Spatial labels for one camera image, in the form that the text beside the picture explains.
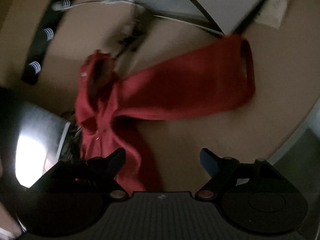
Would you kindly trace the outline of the red fleece jacket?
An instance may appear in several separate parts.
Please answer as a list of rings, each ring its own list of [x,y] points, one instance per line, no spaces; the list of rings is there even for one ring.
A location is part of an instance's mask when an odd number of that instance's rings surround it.
[[[128,126],[130,120],[198,118],[241,107],[255,94],[251,47],[239,35],[125,78],[114,65],[110,54],[89,55],[80,69],[75,116],[84,159],[124,148],[126,162],[116,181],[128,193],[162,188],[154,155],[142,135]]]

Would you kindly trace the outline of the black power strip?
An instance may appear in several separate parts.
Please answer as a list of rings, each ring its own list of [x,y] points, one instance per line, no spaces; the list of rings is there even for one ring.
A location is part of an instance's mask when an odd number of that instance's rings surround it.
[[[51,0],[36,29],[29,47],[21,80],[28,85],[35,85],[43,68],[43,61],[48,46],[52,42],[57,28],[74,0]]]

